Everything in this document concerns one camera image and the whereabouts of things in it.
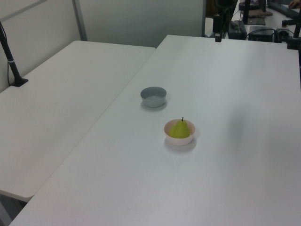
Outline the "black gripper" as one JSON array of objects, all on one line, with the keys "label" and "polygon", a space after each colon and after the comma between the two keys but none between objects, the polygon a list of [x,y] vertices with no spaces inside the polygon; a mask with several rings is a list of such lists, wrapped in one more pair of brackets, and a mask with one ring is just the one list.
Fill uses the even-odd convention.
[{"label": "black gripper", "polygon": [[215,42],[221,42],[222,38],[220,37],[222,30],[222,16],[214,15],[213,21],[213,33],[215,35]]}]

